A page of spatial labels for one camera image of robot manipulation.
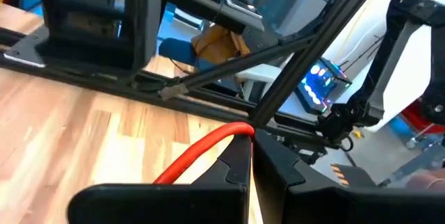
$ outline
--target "screw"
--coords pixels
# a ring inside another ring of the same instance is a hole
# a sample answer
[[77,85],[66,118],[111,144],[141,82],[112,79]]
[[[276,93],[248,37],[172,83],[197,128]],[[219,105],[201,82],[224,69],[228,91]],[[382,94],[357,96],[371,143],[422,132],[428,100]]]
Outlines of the screw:
[[442,105],[437,105],[435,108],[434,108],[434,111],[436,112],[436,113],[440,113],[440,112],[442,112],[444,110],[444,106],[442,106]]

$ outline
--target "robotic arm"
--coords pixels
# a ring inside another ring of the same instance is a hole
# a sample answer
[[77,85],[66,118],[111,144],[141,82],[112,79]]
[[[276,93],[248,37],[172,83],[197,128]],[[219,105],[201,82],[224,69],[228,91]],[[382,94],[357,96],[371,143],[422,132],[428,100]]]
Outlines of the robotic arm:
[[407,41],[423,25],[431,27],[432,67],[421,109],[429,121],[445,125],[445,6],[433,0],[391,0],[387,32],[362,87],[346,104],[334,104],[329,115],[319,118],[324,137],[341,141],[354,125],[373,126],[383,118],[383,92]]

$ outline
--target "machine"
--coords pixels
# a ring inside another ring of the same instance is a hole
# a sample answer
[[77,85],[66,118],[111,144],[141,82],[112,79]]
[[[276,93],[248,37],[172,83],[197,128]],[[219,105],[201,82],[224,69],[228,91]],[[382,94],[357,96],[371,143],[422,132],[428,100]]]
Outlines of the machine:
[[[369,75],[346,104],[333,104],[317,122],[277,113],[364,1],[332,0],[305,28],[275,46],[201,73],[167,79],[141,71],[154,54],[160,0],[124,0],[124,7],[116,6],[117,0],[43,0],[46,27],[15,42],[0,67],[255,128],[254,134],[235,135],[217,162],[191,185],[105,184],[80,192],[68,207],[70,223],[247,223],[251,159],[264,223],[443,223],[443,193],[340,186],[288,148],[339,148],[353,126],[376,124],[383,115],[383,91],[402,50],[422,25],[432,28],[432,75],[422,109],[432,122],[445,124],[445,53],[440,44],[445,6],[433,0],[391,0],[387,32]],[[293,58],[257,105],[202,88],[292,52]],[[270,134],[286,137],[285,142]]]

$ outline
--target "desk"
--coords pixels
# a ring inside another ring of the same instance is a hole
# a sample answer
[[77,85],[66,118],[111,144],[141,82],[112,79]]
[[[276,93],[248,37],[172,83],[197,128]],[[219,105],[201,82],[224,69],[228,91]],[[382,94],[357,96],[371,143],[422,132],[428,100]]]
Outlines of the desk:
[[[30,33],[42,20],[0,4],[0,26]],[[148,70],[180,70],[157,56]],[[0,69],[0,223],[65,223],[70,198],[100,183],[150,183],[221,122]],[[190,183],[224,140],[178,180]],[[250,223],[262,223],[254,185]]]

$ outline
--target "white wall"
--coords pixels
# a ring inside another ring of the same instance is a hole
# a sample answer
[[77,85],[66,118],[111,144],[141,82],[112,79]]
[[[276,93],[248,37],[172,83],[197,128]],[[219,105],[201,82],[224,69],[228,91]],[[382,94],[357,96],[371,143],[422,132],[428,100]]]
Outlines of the white wall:
[[[375,41],[374,35],[382,35],[385,32],[385,15],[389,1],[367,0],[323,56],[335,63],[341,63],[346,59],[352,61],[360,55]],[[354,71],[352,73],[355,73],[355,76],[351,77],[354,84],[342,96],[341,101],[346,101],[361,86],[367,73],[363,69],[369,67],[367,64],[366,62],[358,63],[355,68],[352,68]],[[422,95],[429,79],[430,29],[424,26],[411,37],[384,92],[384,119],[369,129],[377,131]]]

